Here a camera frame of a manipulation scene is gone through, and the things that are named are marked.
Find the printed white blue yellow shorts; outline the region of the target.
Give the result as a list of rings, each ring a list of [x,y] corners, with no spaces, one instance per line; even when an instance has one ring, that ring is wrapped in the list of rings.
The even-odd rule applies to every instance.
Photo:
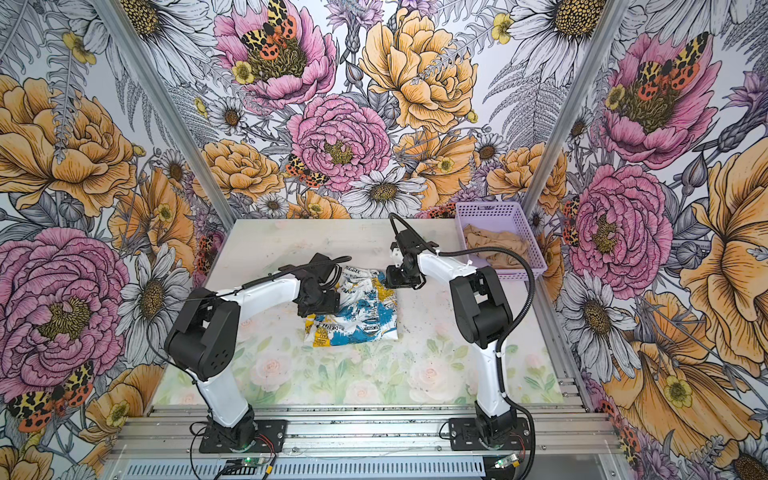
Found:
[[[305,321],[306,344],[338,347],[398,339],[397,298],[385,285],[383,271],[343,267],[335,284],[340,295],[333,315],[310,315]]]

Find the beige garment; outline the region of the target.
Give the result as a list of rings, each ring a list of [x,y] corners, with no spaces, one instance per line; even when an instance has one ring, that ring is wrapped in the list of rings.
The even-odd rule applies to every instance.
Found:
[[[493,232],[473,225],[466,225],[463,228],[463,235],[468,249],[503,248],[517,253],[526,262],[530,262],[529,243],[518,234],[508,231]],[[516,259],[503,253],[481,252],[478,253],[478,256],[496,269],[519,269],[522,267]]]

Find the lavender plastic basket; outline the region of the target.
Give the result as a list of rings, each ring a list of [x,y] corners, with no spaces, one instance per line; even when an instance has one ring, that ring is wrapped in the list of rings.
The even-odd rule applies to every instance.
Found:
[[[539,278],[547,270],[546,261],[519,203],[457,202],[455,222],[461,249],[468,248],[464,230],[469,227],[487,232],[510,233],[519,237],[527,247],[524,257],[534,278]]]

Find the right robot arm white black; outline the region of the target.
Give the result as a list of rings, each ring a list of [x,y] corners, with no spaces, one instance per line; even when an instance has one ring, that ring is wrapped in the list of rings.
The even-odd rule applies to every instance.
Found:
[[[495,270],[446,256],[436,244],[408,230],[395,234],[390,251],[395,263],[386,268],[388,288],[417,290],[429,278],[448,286],[456,326],[472,345],[477,363],[479,437],[488,446],[501,442],[502,436],[517,426],[517,414],[506,393],[500,352],[513,314]]]

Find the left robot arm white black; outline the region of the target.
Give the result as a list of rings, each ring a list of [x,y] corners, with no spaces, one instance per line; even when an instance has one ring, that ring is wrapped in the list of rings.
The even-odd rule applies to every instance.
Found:
[[[335,314],[340,294],[335,282],[349,256],[317,253],[303,265],[276,272],[232,289],[201,287],[190,293],[171,327],[164,350],[170,362],[190,375],[208,410],[199,435],[199,451],[213,453],[277,453],[287,423],[258,420],[241,392],[231,363],[240,324],[281,304],[293,303],[300,317]]]

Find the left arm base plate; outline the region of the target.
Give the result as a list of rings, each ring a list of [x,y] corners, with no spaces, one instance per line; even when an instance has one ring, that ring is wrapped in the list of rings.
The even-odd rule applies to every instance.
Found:
[[[210,421],[202,434],[199,452],[202,454],[225,453],[280,453],[288,423],[284,420],[255,420],[245,426],[245,434],[236,432]]]

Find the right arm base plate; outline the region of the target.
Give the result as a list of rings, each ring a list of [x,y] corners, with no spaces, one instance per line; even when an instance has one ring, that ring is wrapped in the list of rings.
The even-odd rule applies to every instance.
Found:
[[[501,427],[478,418],[450,418],[448,435],[452,451],[530,451],[532,430],[522,417],[514,427],[509,422]]]

